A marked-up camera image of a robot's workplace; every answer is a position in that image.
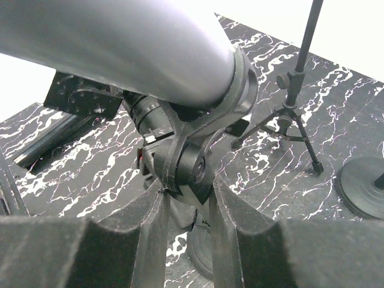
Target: robotic arm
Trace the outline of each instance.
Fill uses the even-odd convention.
[[[56,95],[71,113],[99,96],[124,99],[144,138],[142,173],[155,176],[99,223],[0,219],[2,287],[163,287],[170,196],[211,227],[216,287],[384,283],[381,223],[274,222],[214,174],[210,139],[251,111],[257,77],[213,14],[176,0],[3,1],[0,52],[76,75],[57,81],[76,87]]]

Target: marble tabletop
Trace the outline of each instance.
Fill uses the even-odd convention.
[[[232,44],[243,48],[255,66],[259,95],[251,123],[256,124],[284,100],[276,76],[294,68],[299,49],[218,18]],[[263,131],[234,151],[232,136],[224,135],[213,145],[211,161],[234,193],[273,219],[359,220],[338,198],[333,180],[350,159],[384,156],[384,84],[316,55],[310,55],[306,68],[298,104],[324,165],[322,175],[312,171],[303,143],[278,140]],[[45,155],[30,170],[12,162],[17,151],[62,116],[33,104],[0,123],[0,146],[31,215],[100,220],[143,193],[134,162],[141,136],[123,110],[112,121],[96,119],[92,129]],[[276,119],[269,124],[277,127]],[[295,126],[289,131],[299,135]],[[213,287],[193,268],[185,253],[186,238],[170,222],[164,286]]]

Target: black bar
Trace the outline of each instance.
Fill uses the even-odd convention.
[[[307,61],[308,52],[311,47],[311,42],[316,28],[317,20],[319,19],[320,11],[322,9],[323,0],[313,0],[310,16],[308,18],[307,27],[302,39],[301,48],[299,52],[299,59],[296,65],[296,72],[303,72],[304,65]]]
[[[28,210],[13,180],[8,163],[0,150],[0,190],[2,191],[9,215],[29,216]]]
[[[76,133],[80,127],[95,119],[94,116],[82,117],[67,114],[53,124],[40,137],[13,157],[13,161],[21,168],[27,168],[45,152],[55,149],[67,138]]]
[[[375,180],[374,185],[375,185],[378,189],[382,189],[382,190],[384,190],[384,173],[381,174],[381,176],[378,177],[378,178]]]

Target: gray cylindrical tube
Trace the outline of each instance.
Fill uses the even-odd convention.
[[[235,65],[214,14],[179,0],[2,1],[0,52],[198,108],[221,100]]]

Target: tripod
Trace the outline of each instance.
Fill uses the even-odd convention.
[[[304,37],[302,40],[297,65],[294,71],[288,71],[286,74],[277,76],[277,85],[280,89],[287,90],[287,98],[278,107],[275,107],[274,112],[265,118],[262,122],[253,127],[249,132],[245,133],[239,139],[232,142],[232,149],[239,149],[244,140],[259,130],[263,130],[272,136],[277,136],[281,139],[294,142],[304,142],[307,146],[308,152],[311,155],[312,166],[314,171],[319,175],[323,173],[324,168],[321,162],[317,159],[313,147],[308,138],[307,132],[301,122],[301,112],[297,108],[296,99],[299,95],[305,77],[304,66],[307,60],[308,51],[311,46],[313,34],[316,28],[317,20],[321,11],[323,0],[314,0],[311,7],[311,12],[308,18],[307,27],[305,29]],[[278,131],[273,131],[266,125],[272,119],[278,117],[277,124],[279,125]],[[288,128],[292,122],[295,121],[299,127],[301,137],[287,135]]]

